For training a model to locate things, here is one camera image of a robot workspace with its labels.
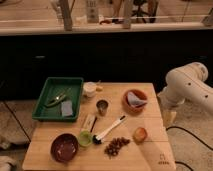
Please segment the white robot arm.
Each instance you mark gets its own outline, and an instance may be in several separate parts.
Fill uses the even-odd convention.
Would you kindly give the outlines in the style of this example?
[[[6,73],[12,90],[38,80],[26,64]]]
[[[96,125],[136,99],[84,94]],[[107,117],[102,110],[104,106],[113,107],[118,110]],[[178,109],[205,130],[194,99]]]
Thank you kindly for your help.
[[[213,114],[213,87],[205,84],[207,78],[208,69],[200,62],[174,68],[166,74],[166,86],[157,94],[165,127],[172,125],[177,115],[175,108],[186,99]]]

